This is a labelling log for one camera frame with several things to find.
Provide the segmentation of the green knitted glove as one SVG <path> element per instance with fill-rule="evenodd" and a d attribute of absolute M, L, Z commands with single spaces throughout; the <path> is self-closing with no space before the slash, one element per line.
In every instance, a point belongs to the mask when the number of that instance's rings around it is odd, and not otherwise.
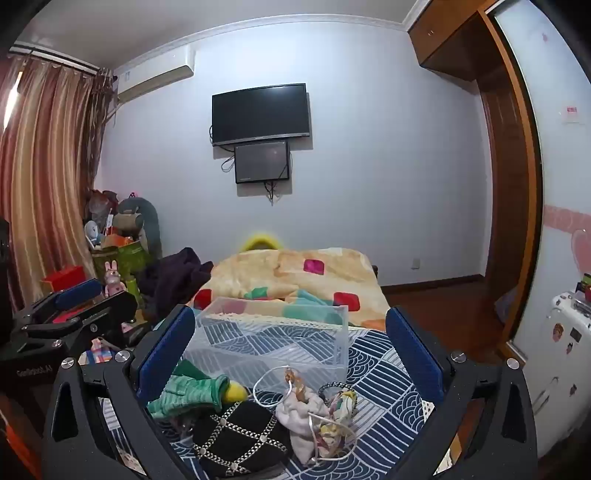
<path fill-rule="evenodd" d="M 201 407 L 219 412 L 228 387 L 225 375 L 212 378 L 190 361 L 180 360 L 160 396 L 150 401 L 147 409 L 155 420 L 170 419 Z"/>

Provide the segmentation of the yellow felt ball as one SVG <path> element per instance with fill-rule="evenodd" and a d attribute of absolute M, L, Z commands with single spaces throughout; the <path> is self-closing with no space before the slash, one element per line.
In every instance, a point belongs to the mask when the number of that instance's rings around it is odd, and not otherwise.
<path fill-rule="evenodd" d="M 229 380 L 221 399 L 224 404 L 242 402 L 249 399 L 249 391 L 247 391 L 242 384 Z"/>

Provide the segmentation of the floral fabric scrunchie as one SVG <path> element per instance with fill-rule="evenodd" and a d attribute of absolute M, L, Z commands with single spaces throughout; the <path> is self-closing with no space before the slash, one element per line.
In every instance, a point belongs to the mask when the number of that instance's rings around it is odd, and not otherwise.
<path fill-rule="evenodd" d="M 356 448 L 356 432 L 353 430 L 353 417 L 358 409 L 356 391 L 339 394 L 327 407 L 328 417 L 316 416 L 315 421 L 310 421 L 315 434 L 315 455 L 311 460 L 315 462 L 344 460 Z"/>

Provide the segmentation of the black beret with chain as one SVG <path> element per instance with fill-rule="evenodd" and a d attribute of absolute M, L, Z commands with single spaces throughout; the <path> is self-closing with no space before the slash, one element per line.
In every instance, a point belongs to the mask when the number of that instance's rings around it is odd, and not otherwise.
<path fill-rule="evenodd" d="M 259 474 L 293 453 L 290 431 L 256 402 L 235 402 L 219 412 L 200 407 L 192 419 L 193 454 L 211 479 Z"/>

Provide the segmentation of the white drawstring pouch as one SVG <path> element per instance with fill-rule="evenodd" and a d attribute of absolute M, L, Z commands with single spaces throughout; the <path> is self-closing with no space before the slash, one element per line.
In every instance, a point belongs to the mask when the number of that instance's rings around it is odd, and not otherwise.
<path fill-rule="evenodd" d="M 308 387 L 304 387 L 304 401 L 291 392 L 276 406 L 274 415 L 283 427 L 290 432 L 290 444 L 297 460 L 305 465 L 315 455 L 315 434 L 310 421 L 315 417 L 328 417 L 329 408 L 322 398 Z"/>

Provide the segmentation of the red box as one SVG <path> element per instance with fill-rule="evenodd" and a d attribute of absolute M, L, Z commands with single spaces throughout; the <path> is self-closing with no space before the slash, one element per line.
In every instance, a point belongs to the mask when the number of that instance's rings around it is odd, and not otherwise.
<path fill-rule="evenodd" d="M 51 273 L 40 281 L 44 295 L 62 290 L 67 290 L 86 280 L 86 274 L 82 266 L 69 266 Z"/>

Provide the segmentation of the green cardboard box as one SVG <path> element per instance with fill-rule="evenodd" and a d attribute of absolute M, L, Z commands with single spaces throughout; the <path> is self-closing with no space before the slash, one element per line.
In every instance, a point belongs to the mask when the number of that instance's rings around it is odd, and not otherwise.
<path fill-rule="evenodd" d="M 115 260 L 121 278 L 127 280 L 143 271 L 152 261 L 151 256 L 143 249 L 139 241 L 125 246 L 94 250 L 91 252 L 91 258 L 96 276 L 101 282 L 104 282 L 106 262 L 111 263 Z"/>

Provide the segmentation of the dark purple blanket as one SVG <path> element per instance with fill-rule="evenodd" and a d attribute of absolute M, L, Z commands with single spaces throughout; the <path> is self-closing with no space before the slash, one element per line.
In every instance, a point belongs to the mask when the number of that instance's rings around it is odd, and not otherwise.
<path fill-rule="evenodd" d="M 154 260 L 136 275 L 143 318 L 155 323 L 188 302 L 211 279 L 214 264 L 202 262 L 190 247 Z"/>

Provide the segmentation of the blue patterned bed cover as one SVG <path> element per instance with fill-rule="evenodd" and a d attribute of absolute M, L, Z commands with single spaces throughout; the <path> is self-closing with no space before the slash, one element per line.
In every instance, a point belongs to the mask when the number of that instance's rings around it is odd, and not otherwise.
<path fill-rule="evenodd" d="M 204 438 L 197 416 L 159 419 L 157 426 L 198 479 L 214 479 L 228 461 L 214 453 L 231 439 L 249 448 L 238 455 L 236 479 L 383 479 L 417 439 L 435 407 L 420 398 L 387 335 L 356 328 L 345 382 L 281 400 L 257 392 L 221 413 L 205 410 Z"/>

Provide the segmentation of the grey plush toy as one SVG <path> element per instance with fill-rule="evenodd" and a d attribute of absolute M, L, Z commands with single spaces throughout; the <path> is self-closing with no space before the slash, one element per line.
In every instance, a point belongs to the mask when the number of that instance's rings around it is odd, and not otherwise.
<path fill-rule="evenodd" d="M 140 242 L 145 252 L 154 259 L 162 255 L 160 228 L 155 207 L 146 199 L 130 196 L 118 203 L 112 226 L 121 236 Z"/>

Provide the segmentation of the colourful fleece blanket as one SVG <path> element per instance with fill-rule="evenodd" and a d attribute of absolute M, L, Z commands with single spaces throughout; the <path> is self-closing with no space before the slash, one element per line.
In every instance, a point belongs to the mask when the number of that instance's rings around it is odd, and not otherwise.
<path fill-rule="evenodd" d="M 379 331 L 386 329 L 390 309 L 369 258 L 341 247 L 232 255 L 213 267 L 211 279 L 188 304 L 204 310 L 221 297 L 277 301 L 283 306 L 344 306 L 353 326 Z"/>

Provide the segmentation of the striped brown curtain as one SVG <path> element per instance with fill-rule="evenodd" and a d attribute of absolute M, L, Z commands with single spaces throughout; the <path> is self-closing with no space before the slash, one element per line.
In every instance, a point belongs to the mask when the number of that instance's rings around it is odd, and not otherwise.
<path fill-rule="evenodd" d="M 10 226 L 9 298 L 20 310 L 70 266 L 93 276 L 83 223 L 113 75 L 19 55 L 1 60 L 1 215 Z"/>

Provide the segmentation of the wooden wardrobe door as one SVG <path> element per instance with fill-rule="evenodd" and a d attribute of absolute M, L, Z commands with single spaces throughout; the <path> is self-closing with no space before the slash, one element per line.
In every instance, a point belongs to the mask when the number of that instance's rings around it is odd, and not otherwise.
<path fill-rule="evenodd" d="M 491 1 L 478 19 L 493 42 L 491 70 L 478 78 L 492 160 L 493 225 L 486 279 L 495 298 L 512 292 L 500 341 L 513 340 L 535 271 L 542 223 L 543 176 L 530 96 Z"/>

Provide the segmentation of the small black wall monitor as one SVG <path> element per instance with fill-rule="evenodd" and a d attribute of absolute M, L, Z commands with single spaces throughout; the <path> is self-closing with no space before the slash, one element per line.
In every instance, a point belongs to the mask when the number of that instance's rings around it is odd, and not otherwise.
<path fill-rule="evenodd" d="M 287 141 L 256 142 L 235 147 L 235 183 L 252 184 L 290 179 Z"/>

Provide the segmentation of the large black wall television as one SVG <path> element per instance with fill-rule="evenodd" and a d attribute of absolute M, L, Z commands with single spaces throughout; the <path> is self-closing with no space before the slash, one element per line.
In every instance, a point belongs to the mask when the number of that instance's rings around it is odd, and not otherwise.
<path fill-rule="evenodd" d="M 214 146 L 310 135 L 310 108 L 304 83 L 242 89 L 211 98 Z"/>

